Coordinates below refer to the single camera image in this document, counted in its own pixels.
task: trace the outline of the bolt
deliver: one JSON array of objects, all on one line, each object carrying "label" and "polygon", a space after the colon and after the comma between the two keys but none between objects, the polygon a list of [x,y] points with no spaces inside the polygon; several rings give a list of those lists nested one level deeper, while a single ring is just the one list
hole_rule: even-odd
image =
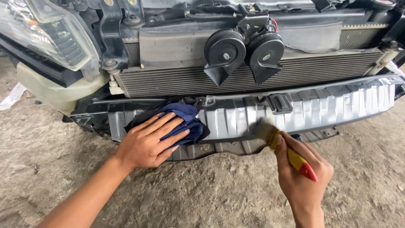
[{"label": "bolt", "polygon": [[113,67],[113,66],[117,65],[117,61],[110,59],[110,60],[105,61],[105,65],[107,67]]},{"label": "bolt", "polygon": [[108,6],[112,6],[114,5],[113,0],[104,0],[105,4],[107,4]]}]

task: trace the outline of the left hand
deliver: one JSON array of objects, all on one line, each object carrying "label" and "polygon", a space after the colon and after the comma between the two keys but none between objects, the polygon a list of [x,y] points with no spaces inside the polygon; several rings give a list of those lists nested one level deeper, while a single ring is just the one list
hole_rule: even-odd
[{"label": "left hand", "polygon": [[160,115],[161,113],[132,128],[122,139],[117,154],[113,157],[118,158],[127,170],[158,167],[170,157],[178,146],[167,148],[190,133],[189,130],[185,130],[160,141],[160,138],[170,133],[184,121],[180,117],[174,118],[175,113],[173,112],[159,118]]}]

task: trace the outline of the hand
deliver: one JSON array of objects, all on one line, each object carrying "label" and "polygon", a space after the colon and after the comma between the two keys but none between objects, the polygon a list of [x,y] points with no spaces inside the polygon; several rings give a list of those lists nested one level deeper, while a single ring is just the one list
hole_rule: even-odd
[{"label": "hand", "polygon": [[[300,175],[288,161],[287,145],[301,155],[313,168],[318,182]],[[306,142],[292,138],[281,132],[275,150],[280,187],[287,197],[297,227],[323,228],[324,213],[321,200],[333,176],[333,167]]]},{"label": "hand", "polygon": [[190,130],[187,129],[160,141],[160,138],[170,133],[184,121],[180,117],[174,118],[174,112],[159,118],[160,115],[161,113],[132,128],[122,139],[114,157],[118,158],[122,166],[127,170],[132,171],[141,167],[158,167],[179,146],[167,148],[190,133]]}]

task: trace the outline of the coolant reservoir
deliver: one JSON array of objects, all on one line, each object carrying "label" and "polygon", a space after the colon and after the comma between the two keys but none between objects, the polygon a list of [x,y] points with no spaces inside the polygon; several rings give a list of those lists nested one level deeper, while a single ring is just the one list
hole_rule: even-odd
[{"label": "coolant reservoir", "polygon": [[109,81],[109,75],[103,72],[93,82],[88,82],[82,78],[64,88],[19,62],[17,64],[17,79],[36,96],[36,100],[49,104],[59,112],[70,116],[75,108],[76,100],[100,89]]}]

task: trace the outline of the red wire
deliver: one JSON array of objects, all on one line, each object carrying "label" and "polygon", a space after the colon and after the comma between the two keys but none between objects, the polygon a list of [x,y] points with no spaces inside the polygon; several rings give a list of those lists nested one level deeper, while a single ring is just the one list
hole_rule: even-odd
[{"label": "red wire", "polygon": [[277,32],[277,29],[278,29],[277,22],[273,18],[270,18],[270,20],[272,20],[274,22],[274,24],[276,25],[276,32]]}]

